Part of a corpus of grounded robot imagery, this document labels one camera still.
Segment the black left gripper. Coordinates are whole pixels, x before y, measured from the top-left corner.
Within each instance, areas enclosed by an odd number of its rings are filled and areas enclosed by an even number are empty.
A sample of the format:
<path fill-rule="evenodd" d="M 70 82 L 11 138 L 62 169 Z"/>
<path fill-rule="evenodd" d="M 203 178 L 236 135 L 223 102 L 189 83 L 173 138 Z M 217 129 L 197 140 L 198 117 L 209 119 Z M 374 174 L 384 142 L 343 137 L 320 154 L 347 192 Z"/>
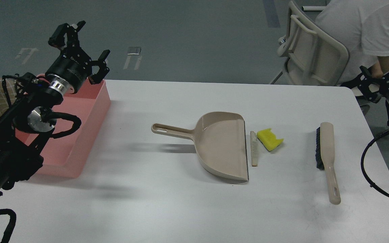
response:
<path fill-rule="evenodd" d="M 48 40 L 49 46 L 61 53 L 45 72 L 45 77 L 50 80 L 57 76 L 66 80 L 73 88 L 72 93 L 77 93 L 87 78 L 92 85 L 100 84 L 110 71 L 106 62 L 110 50 L 104 50 L 97 60 L 91 61 L 91 57 L 80 47 L 78 33 L 85 24 L 85 21 L 72 25 L 63 23 L 57 26 Z M 93 66 L 98 67 L 94 74 Z"/>

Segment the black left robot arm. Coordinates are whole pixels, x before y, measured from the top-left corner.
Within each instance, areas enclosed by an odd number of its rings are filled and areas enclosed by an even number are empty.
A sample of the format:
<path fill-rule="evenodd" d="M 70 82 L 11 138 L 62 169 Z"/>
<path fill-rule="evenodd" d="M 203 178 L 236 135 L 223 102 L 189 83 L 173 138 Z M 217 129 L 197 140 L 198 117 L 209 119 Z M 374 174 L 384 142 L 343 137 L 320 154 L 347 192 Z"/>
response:
<path fill-rule="evenodd" d="M 0 116 L 0 196 L 19 181 L 29 180 L 42 166 L 41 152 L 49 139 L 74 134 L 81 127 L 76 115 L 53 111 L 63 103 L 66 93 L 76 94 L 85 81 L 102 83 L 110 69 L 104 50 L 93 60 L 80 46 L 78 33 L 85 21 L 63 23 L 49 38 L 48 44 L 60 51 L 44 75 L 25 73 L 2 76 L 2 89 L 8 109 Z M 8 243 L 17 221 L 12 209 L 0 209 L 9 216 L 2 236 Z"/>

